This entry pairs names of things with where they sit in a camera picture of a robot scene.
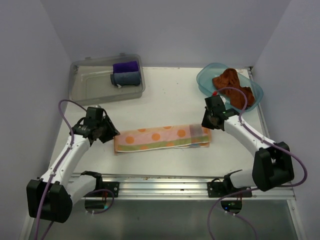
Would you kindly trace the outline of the colourful polka dot towel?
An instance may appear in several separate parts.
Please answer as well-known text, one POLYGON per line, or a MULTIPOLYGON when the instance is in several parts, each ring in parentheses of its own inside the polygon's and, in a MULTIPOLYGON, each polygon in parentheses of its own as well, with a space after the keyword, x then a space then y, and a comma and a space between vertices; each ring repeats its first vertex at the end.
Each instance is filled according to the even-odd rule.
POLYGON ((122 131, 114 138, 116 154, 174 148, 205 148, 211 131, 201 124, 169 125, 122 131))

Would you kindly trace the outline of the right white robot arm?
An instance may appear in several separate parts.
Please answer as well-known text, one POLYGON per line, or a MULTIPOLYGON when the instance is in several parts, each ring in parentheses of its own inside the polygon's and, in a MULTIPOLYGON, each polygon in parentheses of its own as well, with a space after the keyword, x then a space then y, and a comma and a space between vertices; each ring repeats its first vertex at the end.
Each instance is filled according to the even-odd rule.
POLYGON ((240 119, 240 114, 226 109, 219 95, 207 97, 201 125, 210 130, 222 130, 233 136, 253 156, 253 165, 249 169, 230 172, 223 177, 223 192, 235 196, 240 190, 256 187, 266 192, 294 179, 292 157, 289 146, 276 143, 240 119))

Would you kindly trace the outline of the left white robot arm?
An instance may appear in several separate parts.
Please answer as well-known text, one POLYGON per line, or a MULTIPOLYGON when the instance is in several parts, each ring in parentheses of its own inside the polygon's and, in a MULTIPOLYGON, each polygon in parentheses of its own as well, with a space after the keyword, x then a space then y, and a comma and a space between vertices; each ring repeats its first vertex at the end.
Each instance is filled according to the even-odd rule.
POLYGON ((106 189, 102 175, 84 171, 70 178, 84 154, 99 140, 109 142, 120 133, 101 107, 88 107, 86 115, 71 128, 70 136, 52 166, 26 187, 29 216, 57 223, 69 218, 73 205, 86 195, 99 196, 106 189))

